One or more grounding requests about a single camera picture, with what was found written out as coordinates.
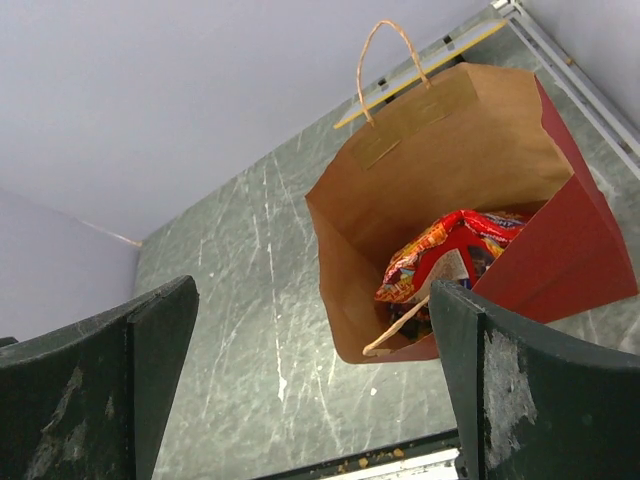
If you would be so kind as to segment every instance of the candy bag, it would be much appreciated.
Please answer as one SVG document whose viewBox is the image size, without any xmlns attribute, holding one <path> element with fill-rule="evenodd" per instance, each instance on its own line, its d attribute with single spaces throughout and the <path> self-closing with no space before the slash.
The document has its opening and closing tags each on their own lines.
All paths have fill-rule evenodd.
<svg viewBox="0 0 640 480">
<path fill-rule="evenodd" d="M 367 345 L 363 354 L 375 355 L 376 347 L 397 332 L 411 341 L 430 334 L 427 302 L 431 283 L 446 279 L 473 288 L 527 220 L 521 215 L 458 210 L 398 251 L 375 294 L 376 300 L 389 302 L 392 326 Z"/>
</svg>

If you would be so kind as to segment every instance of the gray wall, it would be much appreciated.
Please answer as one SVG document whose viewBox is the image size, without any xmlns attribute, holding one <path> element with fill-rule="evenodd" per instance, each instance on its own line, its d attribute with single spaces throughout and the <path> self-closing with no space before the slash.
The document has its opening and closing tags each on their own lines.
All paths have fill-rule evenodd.
<svg viewBox="0 0 640 480">
<path fill-rule="evenodd" d="M 0 190 L 0 337 L 42 335 L 129 300 L 138 248 Z"/>
<path fill-rule="evenodd" d="M 523 0 L 523 5 L 640 129 L 640 1 Z"/>
<path fill-rule="evenodd" d="M 0 188 L 142 240 L 488 3 L 0 2 Z"/>
</svg>

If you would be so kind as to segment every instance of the green marble floor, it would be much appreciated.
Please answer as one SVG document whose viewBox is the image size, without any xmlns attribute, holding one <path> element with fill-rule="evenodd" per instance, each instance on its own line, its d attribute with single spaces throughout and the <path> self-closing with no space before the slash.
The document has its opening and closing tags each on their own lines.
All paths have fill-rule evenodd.
<svg viewBox="0 0 640 480">
<path fill-rule="evenodd" d="M 640 268 L 640 180 L 509 28 L 469 62 L 535 71 L 578 142 Z M 248 479 L 455 427 L 439 361 L 351 366 L 318 294 L 304 194 L 361 125 L 328 113 L 153 234 L 137 293 L 183 274 L 200 312 L 156 466 L 162 480 Z M 557 322 L 640 352 L 640 302 Z"/>
</svg>

